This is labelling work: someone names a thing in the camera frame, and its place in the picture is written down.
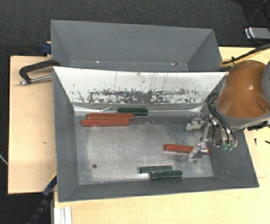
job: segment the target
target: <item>green block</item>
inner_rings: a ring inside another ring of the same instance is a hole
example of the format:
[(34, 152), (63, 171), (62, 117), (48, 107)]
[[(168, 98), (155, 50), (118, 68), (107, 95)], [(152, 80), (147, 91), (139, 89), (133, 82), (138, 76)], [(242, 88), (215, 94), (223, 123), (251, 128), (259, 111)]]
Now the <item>green block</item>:
[(141, 167), (139, 172), (142, 173), (152, 173), (152, 172), (163, 172), (163, 171), (172, 171), (172, 165), (163, 165), (163, 166), (151, 166), (151, 167)]
[(118, 113), (132, 113), (134, 115), (148, 115), (148, 109), (145, 108), (118, 108)]
[(156, 179), (167, 179), (167, 178), (182, 178), (182, 171), (164, 171), (164, 172), (153, 172), (150, 174), (151, 180)]

